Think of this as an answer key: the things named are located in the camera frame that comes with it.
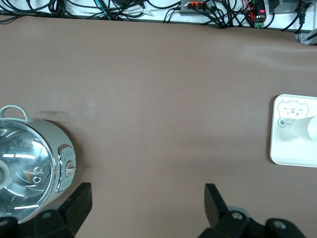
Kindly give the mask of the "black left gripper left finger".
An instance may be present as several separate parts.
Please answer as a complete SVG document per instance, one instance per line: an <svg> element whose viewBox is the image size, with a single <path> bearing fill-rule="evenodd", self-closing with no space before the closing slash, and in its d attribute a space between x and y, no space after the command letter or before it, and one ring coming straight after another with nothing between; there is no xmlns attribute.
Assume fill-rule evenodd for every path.
<svg viewBox="0 0 317 238"><path fill-rule="evenodd" d="M57 208L38 214L33 225L37 238L74 238L92 209L92 185L81 183Z"/></svg>

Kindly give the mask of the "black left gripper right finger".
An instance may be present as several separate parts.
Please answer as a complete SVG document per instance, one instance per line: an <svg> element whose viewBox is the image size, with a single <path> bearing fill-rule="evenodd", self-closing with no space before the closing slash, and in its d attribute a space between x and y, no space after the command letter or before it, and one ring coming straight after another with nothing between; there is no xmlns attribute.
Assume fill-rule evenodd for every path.
<svg viewBox="0 0 317 238"><path fill-rule="evenodd" d="M210 227L201 238L256 238L258 225L245 213L229 210L220 192L213 183L205 184L205 214Z"/></svg>

